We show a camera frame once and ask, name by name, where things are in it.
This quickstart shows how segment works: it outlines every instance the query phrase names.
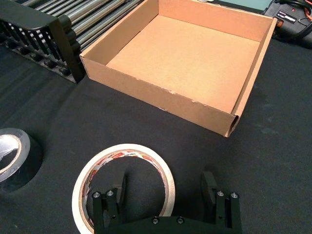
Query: cardboard wall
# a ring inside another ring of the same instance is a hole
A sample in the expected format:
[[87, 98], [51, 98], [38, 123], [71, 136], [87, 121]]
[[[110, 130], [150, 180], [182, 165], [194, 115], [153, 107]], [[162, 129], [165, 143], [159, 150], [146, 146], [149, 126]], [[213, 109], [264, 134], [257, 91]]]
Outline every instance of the cardboard wall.
[[159, 14], [260, 42], [272, 18], [197, 0], [158, 0]]
[[108, 30], [81, 56], [107, 64], [118, 52], [138, 34], [155, 16], [158, 15], [158, 0], [141, 3], [123, 20]]

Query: metal roller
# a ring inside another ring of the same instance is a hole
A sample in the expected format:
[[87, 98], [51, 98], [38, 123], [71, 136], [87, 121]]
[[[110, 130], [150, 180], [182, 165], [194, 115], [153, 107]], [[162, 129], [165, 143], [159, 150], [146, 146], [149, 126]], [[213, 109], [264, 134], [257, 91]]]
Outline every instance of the metal roller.
[[104, 18], [100, 23], [86, 31], [80, 37], [77, 38], [77, 42], [81, 46], [81, 50], [84, 50], [90, 43], [96, 40], [101, 34], [112, 27], [115, 23], [121, 20], [125, 15], [132, 11], [141, 0], [134, 0], [126, 3], [124, 6], [118, 8], [113, 13]]
[[51, 15], [51, 14], [61, 10], [62, 8], [66, 7], [67, 5], [69, 5], [69, 4], [71, 4], [71, 3], [75, 2], [75, 1], [77, 1], [77, 0], [67, 0], [66, 2], [62, 3], [61, 5], [58, 5], [57, 7], [51, 9], [50, 11], [47, 11], [46, 13], [48, 15]]
[[44, 12], [44, 13], [46, 13], [46, 12], [48, 12], [48, 11], [54, 9], [55, 7], [61, 5], [61, 4], [62, 4], [63, 2], [65, 2], [65, 1], [67, 1], [67, 0], [58, 0], [58, 1], [56, 1], [55, 3], [53, 3], [53, 4], [49, 5], [49, 6], [47, 6], [47, 7], [44, 8], [44, 9], [42, 9], [41, 11]]
[[46, 8], [47, 6], [51, 5], [52, 3], [56, 2], [58, 0], [50, 0], [46, 2], [45, 4], [42, 4], [41, 6], [35, 8], [37, 11], [41, 11], [42, 9]]
[[78, 23], [73, 27], [74, 32], [76, 35], [80, 35], [83, 31], [85, 31], [87, 28], [92, 26], [94, 23], [99, 21], [101, 18], [106, 16], [108, 13], [122, 5], [126, 0], [113, 0], [109, 2], [104, 8], [98, 10], [97, 12], [91, 14], [88, 16], [85, 20]]
[[24, 3], [22, 3], [22, 5], [24, 5], [24, 6], [31, 6], [31, 5], [34, 5], [34, 4], [36, 4], [38, 2], [41, 2], [41, 1], [43, 1], [43, 0], [28, 0], [28, 1], [24, 2]]
[[109, 0], [92, 0], [76, 11], [70, 11], [66, 13], [66, 15], [70, 19], [72, 24], [75, 24], [79, 20], [87, 16], [89, 13], [95, 11], [96, 9], [107, 3], [108, 1]]
[[59, 11], [52, 14], [52, 16], [58, 17], [69, 10], [77, 10], [84, 4], [86, 4], [86, 0], [75, 0], [73, 3], [67, 5], [66, 7], [60, 9]]

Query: cable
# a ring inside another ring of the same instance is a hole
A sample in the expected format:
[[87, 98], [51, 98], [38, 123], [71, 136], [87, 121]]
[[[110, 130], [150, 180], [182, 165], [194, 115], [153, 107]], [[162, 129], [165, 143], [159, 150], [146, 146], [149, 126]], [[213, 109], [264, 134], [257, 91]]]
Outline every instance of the cable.
[[290, 37], [275, 36], [277, 40], [288, 41], [288, 42], [294, 41], [294, 40], [300, 40], [312, 32], [312, 17], [311, 17], [312, 2], [310, 2], [309, 0], [275, 0], [274, 3], [288, 4], [291, 6], [300, 7], [305, 11], [307, 18], [311, 21], [310, 24], [306, 28], [304, 28], [302, 31], [300, 31], [299, 33], [292, 35]]

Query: duct tape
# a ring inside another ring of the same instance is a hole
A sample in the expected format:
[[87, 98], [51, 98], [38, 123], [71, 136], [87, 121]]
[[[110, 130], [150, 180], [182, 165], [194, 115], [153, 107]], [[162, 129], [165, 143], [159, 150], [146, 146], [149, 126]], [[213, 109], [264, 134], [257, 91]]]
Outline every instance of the duct tape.
[[0, 130], [0, 193], [25, 185], [41, 163], [41, 148], [26, 132], [16, 128]]
[[93, 222], [88, 216], [86, 204], [90, 183], [98, 170], [106, 163], [121, 157], [137, 157], [151, 163], [159, 172], [165, 187], [165, 202], [159, 216], [170, 216], [175, 204], [175, 183], [165, 161], [153, 150], [135, 144], [110, 147], [94, 156], [82, 169], [73, 191], [72, 210], [76, 226], [81, 234], [93, 234]]

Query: tape roll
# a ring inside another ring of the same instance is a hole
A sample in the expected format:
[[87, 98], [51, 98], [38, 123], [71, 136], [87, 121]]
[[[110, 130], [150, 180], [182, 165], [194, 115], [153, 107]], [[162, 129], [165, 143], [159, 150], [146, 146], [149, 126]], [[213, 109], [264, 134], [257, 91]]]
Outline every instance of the tape roll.
[[170, 216], [175, 204], [176, 190], [171, 171], [165, 161], [153, 150], [135, 144], [121, 144], [110, 147], [94, 156], [82, 169], [76, 181], [72, 211], [76, 226], [81, 234], [93, 234], [93, 223], [86, 204], [90, 183], [98, 170], [106, 163], [121, 157], [137, 157], [151, 163], [159, 172], [165, 187], [165, 202], [159, 216]]
[[26, 132], [16, 128], [0, 130], [0, 193], [25, 185], [41, 163], [41, 148]]

